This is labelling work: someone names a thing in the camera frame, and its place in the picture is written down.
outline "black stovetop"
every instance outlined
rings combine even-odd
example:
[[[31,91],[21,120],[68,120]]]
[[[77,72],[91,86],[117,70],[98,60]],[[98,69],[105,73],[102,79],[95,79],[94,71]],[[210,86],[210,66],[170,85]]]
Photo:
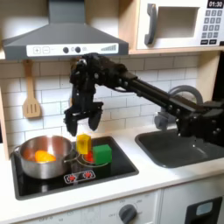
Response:
[[[16,198],[18,200],[28,200],[138,174],[137,168],[130,162],[112,137],[93,139],[93,146],[103,144],[108,144],[112,149],[111,164],[95,166],[80,155],[78,161],[71,163],[70,170],[66,174],[48,180],[30,178],[25,175],[20,158],[16,154],[12,154],[11,164]]]

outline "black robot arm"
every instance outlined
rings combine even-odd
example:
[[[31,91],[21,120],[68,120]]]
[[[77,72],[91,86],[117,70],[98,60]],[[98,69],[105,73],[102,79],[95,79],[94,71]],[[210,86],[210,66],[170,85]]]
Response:
[[[181,137],[202,138],[206,142],[224,146],[224,102],[208,101],[198,105],[187,99],[153,87],[129,73],[122,64],[116,64],[96,53],[81,57],[72,69],[73,105],[65,111],[67,130],[75,136],[78,121],[88,118],[89,127],[96,130],[102,115],[102,102],[94,101],[95,85],[119,92],[132,92],[176,116]]]

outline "microwave display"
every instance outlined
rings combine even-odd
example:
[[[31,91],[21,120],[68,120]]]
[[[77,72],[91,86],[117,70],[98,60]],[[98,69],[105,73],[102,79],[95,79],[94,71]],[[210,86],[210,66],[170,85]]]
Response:
[[[223,9],[223,0],[208,0],[208,9]]]

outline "gray faucet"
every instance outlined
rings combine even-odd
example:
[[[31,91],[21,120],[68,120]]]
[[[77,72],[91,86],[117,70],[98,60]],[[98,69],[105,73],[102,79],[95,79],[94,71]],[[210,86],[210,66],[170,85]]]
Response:
[[[171,96],[176,94],[187,92],[195,96],[197,104],[203,103],[203,98],[198,89],[191,86],[178,86],[171,89],[168,93]],[[161,112],[158,112],[154,118],[154,123],[156,124],[157,129],[159,130],[167,130],[168,124],[175,123],[176,117],[170,115],[166,112],[164,108],[161,108]]]

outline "range hood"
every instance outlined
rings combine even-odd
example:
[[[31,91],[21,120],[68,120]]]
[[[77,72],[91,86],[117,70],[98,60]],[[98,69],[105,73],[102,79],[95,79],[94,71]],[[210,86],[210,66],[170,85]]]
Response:
[[[48,25],[3,41],[7,60],[129,53],[127,42],[85,24],[85,0],[48,0],[48,10]]]

